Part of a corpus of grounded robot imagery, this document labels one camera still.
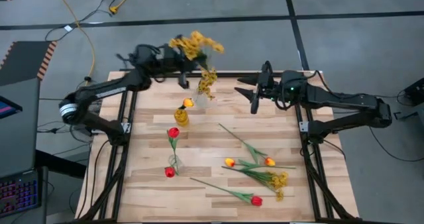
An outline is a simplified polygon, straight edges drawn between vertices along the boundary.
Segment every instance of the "concrete floor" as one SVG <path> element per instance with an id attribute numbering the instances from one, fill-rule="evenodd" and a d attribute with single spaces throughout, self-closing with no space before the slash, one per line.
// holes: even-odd
<path id="1" fill-rule="evenodd" d="M 100 0 L 67 0 L 82 18 Z M 107 10 L 109 2 L 102 8 Z M 293 0 L 298 15 L 422 11 L 424 0 Z M 0 2 L 0 26 L 69 23 L 72 16 L 61 0 L 12 0 Z M 99 13 L 90 22 L 144 21 L 288 15 L 285 0 L 128 0 L 117 15 Z M 122 68 L 115 53 L 128 54 L 140 43 L 161 45 L 177 34 L 199 30 L 221 42 L 223 56 L 213 57 L 219 70 L 257 70 L 265 60 L 275 70 L 300 70 L 290 21 L 250 21 L 185 25 L 146 25 L 87 28 L 97 55 L 93 79 L 103 81 L 110 71 Z M 424 74 L 424 17 L 317 19 L 299 21 L 311 70 L 323 70 L 333 90 L 396 95 Z M 0 54 L 12 41 L 44 40 L 48 30 L 0 30 Z M 73 31 L 58 43 L 41 84 L 43 98 L 63 98 L 82 81 L 91 65 L 85 37 Z M 386 99 L 392 111 L 407 109 Z M 41 101 L 39 124 L 59 121 L 57 101 Z M 414 159 L 424 156 L 422 124 L 416 119 L 394 121 L 387 129 L 375 130 L 393 154 Z M 368 128 L 341 134 L 350 180 L 360 216 L 370 221 L 422 223 L 424 219 L 424 162 L 401 162 L 388 156 L 372 138 Z M 68 134 L 40 134 L 37 148 L 55 153 L 79 146 Z M 87 149 L 63 154 L 71 160 L 85 158 Z M 70 194 L 81 180 L 50 174 L 56 186 L 48 204 L 48 223 L 72 219 Z M 79 195 L 72 201 L 73 207 Z"/>

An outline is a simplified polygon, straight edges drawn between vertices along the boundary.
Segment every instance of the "yellow cup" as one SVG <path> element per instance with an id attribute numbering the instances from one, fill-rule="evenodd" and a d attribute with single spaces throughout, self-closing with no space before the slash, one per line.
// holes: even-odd
<path id="1" fill-rule="evenodd" d="M 177 109 L 174 113 L 174 118 L 179 126 L 184 127 L 189 123 L 187 111 L 184 109 Z"/>

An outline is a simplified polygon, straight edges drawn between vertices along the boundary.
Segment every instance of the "yellow cable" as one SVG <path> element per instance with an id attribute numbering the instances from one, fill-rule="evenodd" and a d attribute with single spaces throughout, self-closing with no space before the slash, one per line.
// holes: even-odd
<path id="1" fill-rule="evenodd" d="M 81 30 L 82 33 L 84 33 L 84 35 L 87 37 L 88 42 L 90 43 L 91 46 L 91 55 L 93 56 L 93 62 L 91 63 L 91 68 L 90 68 L 90 72 L 88 73 L 88 76 L 91 77 L 91 74 L 93 73 L 94 70 L 94 63 L 95 63 L 95 51 L 94 51 L 94 46 L 93 43 L 91 42 L 90 37 L 88 37 L 88 34 L 80 27 L 80 22 L 78 21 L 77 17 L 75 16 L 74 12 L 72 11 L 71 7 L 68 5 L 68 3 L 66 2 L 66 0 L 62 0 L 66 7 L 68 8 L 69 12 L 71 12 L 72 16 L 75 19 L 75 24 L 77 24 L 77 27 Z"/>
<path id="2" fill-rule="evenodd" d="M 123 4 L 123 3 L 125 3 L 125 1 L 126 0 L 122 0 L 117 6 L 112 6 L 112 7 L 109 7 L 109 10 L 110 10 L 110 12 L 112 12 L 112 14 L 116 14 L 116 13 L 118 13 L 118 9 L 119 9 L 119 7 Z"/>

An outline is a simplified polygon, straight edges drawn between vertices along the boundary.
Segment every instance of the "wooden tabletop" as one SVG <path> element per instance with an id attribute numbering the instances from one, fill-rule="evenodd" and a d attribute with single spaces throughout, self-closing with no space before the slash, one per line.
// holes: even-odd
<path id="1" fill-rule="evenodd" d="M 111 72 L 109 79 L 122 75 L 122 72 Z M 192 96 L 194 84 L 199 78 L 190 78 L 189 81 L 193 85 L 188 90 L 178 86 L 176 78 L 169 78 L 162 84 L 154 82 L 149 90 L 138 93 L 118 222 L 314 220 L 305 165 L 303 157 L 299 155 L 301 142 L 294 108 L 281 111 L 273 102 L 263 99 L 260 100 L 258 113 L 251 115 L 250 103 L 234 87 L 253 87 L 237 82 L 236 78 L 218 78 L 211 88 L 216 102 L 211 103 L 210 108 L 187 108 L 189 126 L 179 127 L 181 133 L 177 144 L 177 155 L 184 164 L 184 171 L 174 178 L 165 177 L 164 168 L 169 166 L 168 158 L 172 154 L 166 130 L 176 127 L 174 111 L 184 98 Z M 322 85 L 318 77 L 309 82 Z M 121 95 L 104 99 L 100 116 L 116 119 L 120 100 Z M 314 110 L 313 116 L 321 121 L 333 119 L 329 108 Z M 253 147 L 269 154 L 277 166 L 296 167 L 284 170 L 289 178 L 288 185 L 284 187 L 283 201 L 277 202 L 269 189 L 244 174 L 221 168 L 228 157 L 250 162 L 253 159 L 241 141 L 220 127 L 219 123 Z M 89 161 L 87 203 L 83 214 L 89 208 L 95 157 L 106 140 L 105 135 L 94 138 Z M 341 146 L 337 135 L 329 135 L 327 140 Z M 110 153 L 111 146 L 107 145 L 99 155 L 94 200 L 104 188 Z M 350 214 L 358 216 L 343 156 L 326 144 L 321 145 L 321 154 L 330 190 Z M 282 171 L 277 168 L 263 170 Z M 263 205 L 249 205 L 221 190 L 190 180 L 190 177 L 232 191 L 254 193 L 262 197 Z M 83 204 L 86 181 L 87 177 L 79 198 L 77 215 Z M 325 216 L 322 193 L 318 187 L 317 193 L 321 215 Z M 108 204 L 107 217 L 111 216 L 111 202 Z"/>

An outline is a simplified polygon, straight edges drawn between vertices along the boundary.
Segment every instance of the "rgb keyboard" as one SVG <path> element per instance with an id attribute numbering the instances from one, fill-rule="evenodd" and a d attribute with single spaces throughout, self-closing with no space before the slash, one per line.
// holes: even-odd
<path id="1" fill-rule="evenodd" d="M 40 206 L 40 177 L 32 170 L 0 179 L 0 218 Z"/>

